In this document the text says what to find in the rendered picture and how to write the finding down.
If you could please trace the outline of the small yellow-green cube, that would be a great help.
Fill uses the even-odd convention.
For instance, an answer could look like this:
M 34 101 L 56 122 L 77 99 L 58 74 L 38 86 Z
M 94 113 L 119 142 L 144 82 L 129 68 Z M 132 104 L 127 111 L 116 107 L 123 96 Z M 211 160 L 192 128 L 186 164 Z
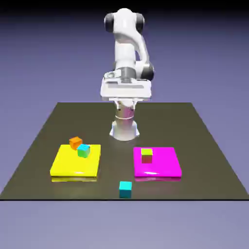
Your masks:
M 153 161 L 153 149 L 141 148 L 141 163 L 152 163 Z

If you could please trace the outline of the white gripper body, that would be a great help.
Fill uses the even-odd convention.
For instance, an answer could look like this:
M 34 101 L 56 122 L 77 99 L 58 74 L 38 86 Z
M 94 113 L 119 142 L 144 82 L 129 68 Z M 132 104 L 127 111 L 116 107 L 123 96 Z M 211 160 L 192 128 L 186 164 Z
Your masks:
M 152 96 L 151 82 L 131 78 L 131 83 L 122 83 L 120 78 L 103 78 L 100 95 L 107 100 L 149 99 Z

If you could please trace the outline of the large magenta box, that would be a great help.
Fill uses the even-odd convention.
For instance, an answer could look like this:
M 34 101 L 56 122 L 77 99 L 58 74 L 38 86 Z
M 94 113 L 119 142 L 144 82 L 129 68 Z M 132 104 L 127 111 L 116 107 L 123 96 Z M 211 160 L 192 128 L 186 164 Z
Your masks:
M 142 163 L 141 150 L 144 147 L 133 148 L 134 176 L 136 178 L 180 178 L 182 170 L 173 147 L 145 147 L 151 148 L 152 162 Z

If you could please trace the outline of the small orange cube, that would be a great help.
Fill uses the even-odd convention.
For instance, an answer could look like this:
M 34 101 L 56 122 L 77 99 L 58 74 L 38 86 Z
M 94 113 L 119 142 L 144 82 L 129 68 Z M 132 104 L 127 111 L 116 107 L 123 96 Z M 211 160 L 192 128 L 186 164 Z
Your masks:
M 82 139 L 78 136 L 69 139 L 70 146 L 73 150 L 77 150 L 77 148 L 82 144 L 82 142 Z

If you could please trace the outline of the small cyan cube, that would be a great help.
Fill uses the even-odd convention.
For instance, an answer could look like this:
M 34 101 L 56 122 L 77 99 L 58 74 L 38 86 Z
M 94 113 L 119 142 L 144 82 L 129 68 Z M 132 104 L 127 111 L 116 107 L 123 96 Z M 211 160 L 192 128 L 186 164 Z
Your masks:
M 131 181 L 120 181 L 119 197 L 120 198 L 131 198 L 131 193 L 132 193 L 132 182 Z
M 90 145 L 81 144 L 77 148 L 77 155 L 82 158 L 87 158 L 90 154 Z

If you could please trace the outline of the large yellow box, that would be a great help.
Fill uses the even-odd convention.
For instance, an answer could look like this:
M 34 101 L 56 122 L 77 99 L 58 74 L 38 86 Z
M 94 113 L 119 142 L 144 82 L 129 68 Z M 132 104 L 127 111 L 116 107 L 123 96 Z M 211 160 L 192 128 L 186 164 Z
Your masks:
M 50 168 L 51 177 L 97 177 L 101 155 L 100 144 L 90 144 L 87 158 L 78 156 L 69 144 L 62 144 Z

